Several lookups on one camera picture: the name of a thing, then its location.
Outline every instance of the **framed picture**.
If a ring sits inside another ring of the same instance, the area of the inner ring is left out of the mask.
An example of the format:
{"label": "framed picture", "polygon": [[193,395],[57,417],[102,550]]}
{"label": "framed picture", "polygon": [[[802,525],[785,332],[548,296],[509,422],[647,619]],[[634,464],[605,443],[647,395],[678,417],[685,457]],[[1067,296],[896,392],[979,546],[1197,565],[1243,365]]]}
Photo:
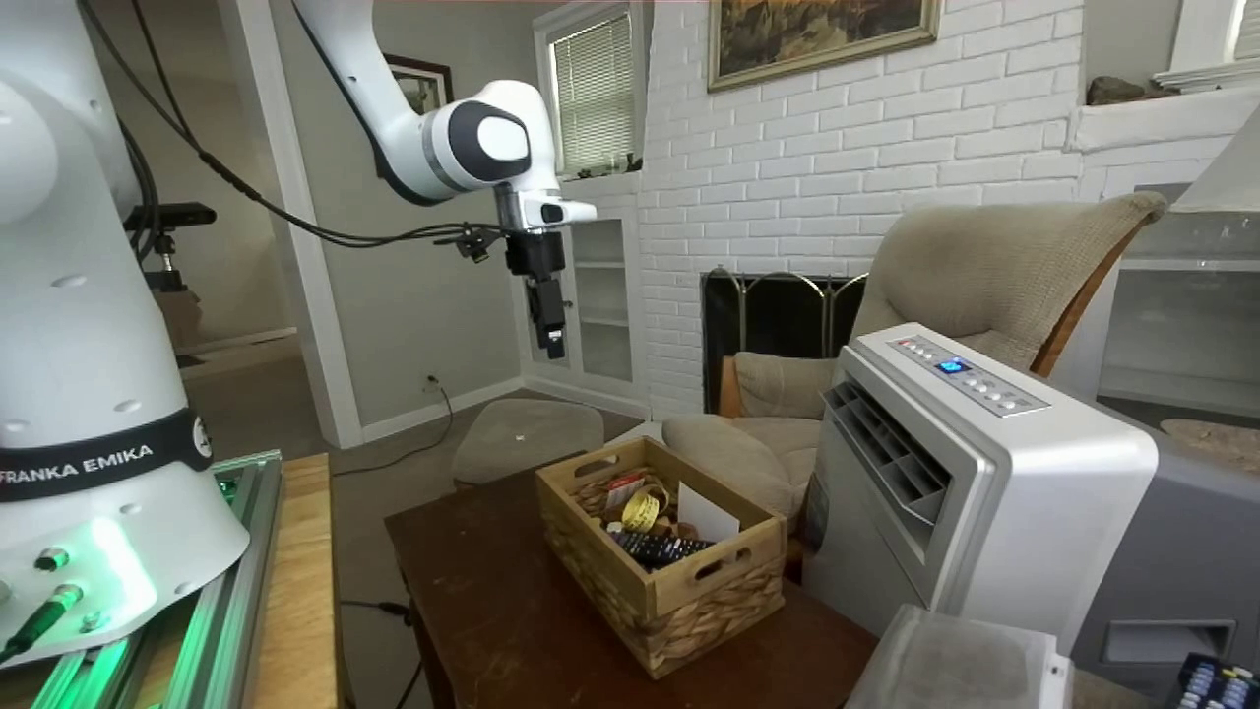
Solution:
{"label": "framed picture", "polygon": [[938,40],[939,0],[710,0],[710,91]]}
{"label": "framed picture", "polygon": [[384,54],[407,104],[417,111],[417,113],[430,113],[438,107],[443,107],[453,96],[449,88],[449,69],[442,65],[420,65],[420,59],[407,59],[407,54]]}

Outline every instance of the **fireplace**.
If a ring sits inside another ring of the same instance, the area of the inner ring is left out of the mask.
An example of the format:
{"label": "fireplace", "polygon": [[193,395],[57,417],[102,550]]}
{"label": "fireplace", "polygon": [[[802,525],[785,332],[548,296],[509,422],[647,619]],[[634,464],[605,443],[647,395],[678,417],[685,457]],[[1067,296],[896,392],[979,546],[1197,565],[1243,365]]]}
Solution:
{"label": "fireplace", "polygon": [[736,350],[836,359],[859,317],[863,285],[853,277],[706,271],[706,410],[715,410],[719,359]]}

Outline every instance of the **wooden basket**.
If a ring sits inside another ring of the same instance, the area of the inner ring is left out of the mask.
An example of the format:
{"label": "wooden basket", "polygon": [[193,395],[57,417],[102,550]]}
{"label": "wooden basket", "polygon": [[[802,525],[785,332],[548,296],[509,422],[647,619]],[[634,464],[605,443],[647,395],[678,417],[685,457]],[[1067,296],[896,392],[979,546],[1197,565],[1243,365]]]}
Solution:
{"label": "wooden basket", "polygon": [[[582,485],[647,464],[674,491],[685,485],[739,520],[670,567],[647,570],[575,499]],[[605,445],[538,470],[542,537],[622,645],[665,676],[785,607],[789,520],[736,497],[656,443]]]}

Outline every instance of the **wall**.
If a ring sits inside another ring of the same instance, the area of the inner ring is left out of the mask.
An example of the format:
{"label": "wall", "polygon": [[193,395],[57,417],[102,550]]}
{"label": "wall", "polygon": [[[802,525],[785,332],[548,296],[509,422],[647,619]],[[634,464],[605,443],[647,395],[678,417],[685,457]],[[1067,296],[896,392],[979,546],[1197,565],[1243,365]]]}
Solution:
{"label": "wall", "polygon": [[[375,9],[384,50],[453,69],[456,96],[488,76],[531,76],[534,3],[400,3]],[[315,213],[348,231],[400,231],[434,221],[495,221],[488,195],[468,195],[438,210],[393,199],[375,178],[371,142],[324,70],[309,40],[288,9],[277,13],[290,107]],[[355,382],[357,422],[393,435],[414,410],[442,401],[426,392],[438,376],[449,395],[488,392],[521,380],[514,311],[504,254],[483,263],[453,247],[393,245],[371,254],[324,247]]]}
{"label": "wall", "polygon": [[[930,46],[706,96],[706,3],[656,3],[628,184],[649,410],[702,410],[695,279],[715,263],[863,271],[905,210],[1097,200],[1148,172],[1189,181],[1214,153],[1168,147],[1097,168],[1075,147],[1080,76],[1081,0],[946,0]],[[624,184],[572,195],[624,200]]]}
{"label": "wall", "polygon": [[[159,88],[128,9],[99,3],[99,13],[113,44],[127,50],[128,69],[139,69],[143,82]],[[245,172],[245,181],[250,181],[258,195],[277,195],[277,178],[258,160],[258,142],[250,139],[245,120],[218,9],[145,3],[145,17],[155,23],[162,65],[169,69],[169,82],[193,134],[207,147],[207,153]],[[290,317],[266,213],[212,178],[197,160],[197,153],[139,99],[139,91],[117,76],[113,59],[107,50],[99,54],[109,79],[113,107],[159,172],[159,199],[203,200],[207,210],[218,210],[212,223],[173,231],[178,267],[187,293],[197,293],[199,300],[197,347],[224,347],[288,332]]]}

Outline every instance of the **cable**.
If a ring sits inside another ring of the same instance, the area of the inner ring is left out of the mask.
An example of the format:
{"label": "cable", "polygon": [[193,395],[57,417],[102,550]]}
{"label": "cable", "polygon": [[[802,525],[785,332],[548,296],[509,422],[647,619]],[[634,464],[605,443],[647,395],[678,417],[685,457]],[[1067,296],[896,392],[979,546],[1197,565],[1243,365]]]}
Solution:
{"label": "cable", "polygon": [[393,464],[400,464],[400,461],[408,461],[408,457],[417,457],[417,452],[430,452],[430,449],[443,445],[443,438],[449,438],[453,424],[456,424],[456,410],[453,410],[443,386],[442,386],[438,380],[430,380],[430,382],[438,386],[438,395],[442,395],[442,401],[443,401],[443,417],[442,417],[443,424],[442,424],[442,435],[438,435],[434,443],[426,443],[426,445],[417,445],[417,449],[407,449],[407,452],[397,452],[397,457],[390,457],[390,461],[375,461],[375,464],[357,464],[357,470],[334,470],[329,478],[382,474],[382,470],[393,470]]}
{"label": "cable", "polygon": [[400,709],[408,703],[408,694],[417,690],[420,674],[426,674],[426,662],[417,662],[417,670],[408,674],[408,682],[407,682],[400,697],[393,703],[393,709]]}
{"label": "cable", "polygon": [[207,153],[193,125],[186,121],[186,113],[178,111],[178,96],[169,91],[169,79],[165,79],[165,65],[159,54],[159,44],[145,40],[148,46],[148,59],[155,59],[155,70],[165,88],[165,99],[169,99],[169,111],[155,99],[155,91],[132,76],[132,69],[127,65],[127,54],[117,50],[117,44],[109,40],[109,30],[102,28],[102,20],[96,17],[92,0],[77,0],[92,30],[102,40],[102,46],[113,54],[113,65],[122,69],[127,82],[139,88],[139,96],[148,104],[148,111],[197,153],[197,160],[203,168],[212,168],[219,181],[228,181],[239,199],[257,200],[258,210],[266,210],[273,217],[325,241],[325,245],[338,245],[338,247],[384,247],[384,245],[397,245],[397,241],[495,241],[495,238],[531,238],[531,231],[521,231],[521,230],[509,230],[509,223],[474,223],[474,221],[462,221],[462,223],[420,223],[420,230],[407,230],[407,231],[338,231],[338,230],[324,230],[315,221],[304,221],[288,210],[281,210],[277,200],[266,200],[258,191],[250,191],[236,168],[228,168],[218,153]]}
{"label": "cable", "polygon": [[382,612],[382,613],[393,613],[400,619],[407,625],[414,625],[414,613],[407,602],[371,602],[371,600],[338,600],[341,607],[361,607],[361,612]]}
{"label": "cable", "polygon": [[148,213],[148,223],[128,231],[132,255],[145,259],[155,254],[159,238],[162,238],[159,181],[155,181],[155,164],[148,164],[145,149],[132,142],[127,121],[117,121],[117,132],[122,132],[122,142],[127,142],[127,153],[128,153],[128,168],[132,168],[132,178],[143,184],[143,205]]}
{"label": "cable", "polygon": [[[417,613],[407,602],[371,602],[371,600],[338,600],[341,607],[361,607],[361,612],[382,612],[400,619],[400,625],[417,625]],[[426,674],[426,657],[417,662],[417,670],[408,674],[407,690],[397,694],[393,709],[400,709],[408,703],[408,694],[417,690]]]}
{"label": "cable", "polygon": [[77,582],[57,582],[30,613],[29,624],[2,644],[0,667],[15,653],[30,650],[57,619],[68,619],[72,607],[82,602]]}
{"label": "cable", "polygon": [[143,0],[128,0],[128,13],[132,13],[132,23],[143,28],[143,40],[145,40],[145,50],[148,50],[148,59],[155,59],[159,88],[162,88],[162,96],[165,96],[165,104],[169,104],[169,113],[173,113],[173,121],[193,139],[193,125],[187,125],[180,104],[173,99],[173,88],[169,88],[169,76],[165,76],[162,54],[159,54],[159,44],[155,44],[155,30],[148,30],[148,20],[145,20]]}

